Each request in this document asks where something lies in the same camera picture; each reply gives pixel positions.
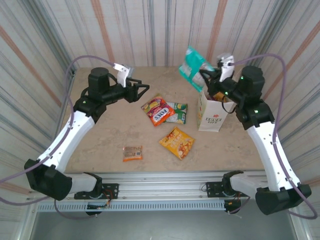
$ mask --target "black bracket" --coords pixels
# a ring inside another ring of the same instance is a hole
[[[226,192],[222,181],[209,181],[205,183],[206,185],[206,195],[208,198],[234,198],[234,197],[247,197],[244,193],[240,191],[235,191],[231,189]]]
[[[102,184],[102,191],[108,196],[110,200],[117,199],[119,194],[119,184],[118,183],[103,183]],[[89,195],[89,192],[86,191],[80,191],[74,194],[74,199],[76,200],[100,200],[104,199],[106,200],[107,197],[103,192],[98,197],[92,197]]]
[[[298,184],[298,189],[308,198],[312,191],[308,184]],[[270,191],[269,188],[258,188],[255,194],[255,201],[263,214],[269,215],[285,209],[298,206],[303,202],[294,188],[280,191]]]
[[[24,164],[24,169],[36,165],[39,160],[29,159]],[[30,187],[44,195],[61,201],[70,192],[72,178],[57,171],[55,165],[46,166],[44,164],[26,173]]]

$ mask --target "teal snack bag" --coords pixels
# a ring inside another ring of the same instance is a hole
[[[203,56],[189,46],[185,53],[184,62],[179,67],[179,72],[199,93],[206,84],[199,73],[200,69],[215,70]]]

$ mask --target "white bracket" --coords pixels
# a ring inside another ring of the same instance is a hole
[[[127,68],[121,64],[115,63],[113,68],[118,71],[116,80],[118,84],[121,84],[122,87],[126,87],[126,79],[130,73],[130,68]]]
[[[252,199],[256,199],[258,188],[266,188],[268,184],[253,177],[240,173],[230,178],[230,184],[233,190],[242,192]]]
[[[222,63],[221,76],[219,82],[223,82],[226,78],[230,78],[234,73],[235,66],[229,66],[230,63],[234,63],[235,59],[230,53],[223,53],[219,55],[218,62]]]

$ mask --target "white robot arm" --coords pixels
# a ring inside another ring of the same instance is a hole
[[[200,70],[200,74],[205,78],[211,96],[221,92],[236,103],[237,118],[259,152],[266,172],[267,184],[247,177],[242,171],[233,171],[223,176],[223,191],[225,193],[237,191],[255,199],[260,210],[266,215],[295,207],[302,200],[286,178],[273,149],[273,144],[277,145],[283,164],[290,173],[290,178],[295,186],[306,197],[311,195],[311,190],[308,185],[301,184],[295,175],[278,137],[276,142],[272,141],[275,127],[274,117],[269,106],[260,99],[265,82],[262,71],[254,66],[246,66],[242,70],[239,82],[235,82],[232,80],[234,66],[229,65],[233,62],[233,56],[224,54],[220,56],[218,68],[215,71]],[[70,177],[64,172],[72,153],[85,134],[105,112],[106,105],[113,104],[123,98],[129,103],[135,102],[149,89],[149,85],[142,84],[139,80],[127,78],[127,76],[126,73],[118,75],[122,81],[110,86],[109,77],[116,82],[117,80],[109,74],[107,69],[98,67],[91,71],[88,76],[89,87],[82,92],[81,98],[74,105],[73,123],[63,144],[40,167],[26,174],[32,189],[56,200],[62,200],[68,194],[78,192],[87,192],[93,198],[100,196],[102,179],[99,176],[84,173]],[[144,90],[138,93],[139,88],[144,88]],[[70,119],[51,146],[39,156],[37,161],[41,161],[49,155],[68,128],[70,128]],[[37,161],[29,159],[24,168],[34,166]]]
[[[88,76],[88,88],[84,89],[73,107],[73,122],[71,118],[61,130],[53,143],[41,154],[36,161],[29,159],[24,169],[36,165],[39,161],[49,157],[43,164],[26,173],[30,187],[56,200],[64,199],[68,194],[87,192],[96,198],[102,193],[102,179],[92,173],[83,173],[70,177],[64,174],[68,161],[86,133],[93,128],[100,116],[106,111],[107,105],[120,99],[129,103],[138,101],[150,88],[140,80],[128,78],[130,70],[115,63],[114,68],[119,71],[117,79],[106,68],[97,67]],[[110,86],[110,79],[115,81]],[[67,129],[70,131],[61,145]]]
[[[236,103],[235,113],[254,142],[267,177],[267,184],[247,177],[242,171],[225,174],[222,179],[224,192],[241,192],[255,199],[260,210],[268,215],[284,209],[293,208],[303,200],[287,179],[274,150],[276,144],[290,180],[305,197],[311,195],[307,184],[301,184],[291,168],[278,135],[273,142],[275,129],[274,116],[269,106],[260,99],[265,79],[260,68],[245,66],[238,82],[232,79],[234,57],[222,54],[218,57],[215,71],[200,70],[210,96],[220,92]]]

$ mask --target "yellow chip bag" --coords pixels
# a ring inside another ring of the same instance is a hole
[[[194,144],[195,139],[175,127],[167,136],[162,138],[159,143],[182,160]]]

